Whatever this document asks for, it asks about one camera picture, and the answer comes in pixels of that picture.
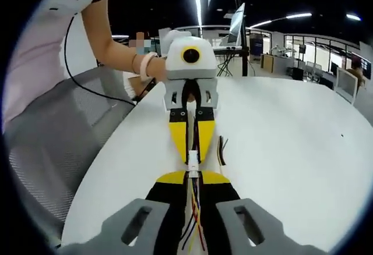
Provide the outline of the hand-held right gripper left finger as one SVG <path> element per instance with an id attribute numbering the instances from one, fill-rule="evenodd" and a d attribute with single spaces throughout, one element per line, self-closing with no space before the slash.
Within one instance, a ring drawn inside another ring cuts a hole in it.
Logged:
<path id="1" fill-rule="evenodd" d="M 100 233 L 60 254 L 177 254 L 185 223 L 186 173 L 159 177 L 145 199 L 135 199 L 108 217 Z"/>

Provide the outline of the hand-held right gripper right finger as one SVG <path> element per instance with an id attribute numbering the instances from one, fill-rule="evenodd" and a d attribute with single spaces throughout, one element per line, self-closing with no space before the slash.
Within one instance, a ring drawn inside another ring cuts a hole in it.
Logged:
<path id="1" fill-rule="evenodd" d="M 202 227 L 209 254 L 322 254 L 286 236 L 280 220 L 212 171 L 202 171 Z"/>

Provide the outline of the person's left hand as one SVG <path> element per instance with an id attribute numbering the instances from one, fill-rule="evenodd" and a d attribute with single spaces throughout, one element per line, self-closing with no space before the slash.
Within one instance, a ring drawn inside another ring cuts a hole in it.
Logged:
<path id="1" fill-rule="evenodd" d="M 146 68 L 146 73 L 149 77 L 155 78 L 158 82 L 163 82 L 167 79 L 166 60 L 164 58 L 152 58 Z"/>

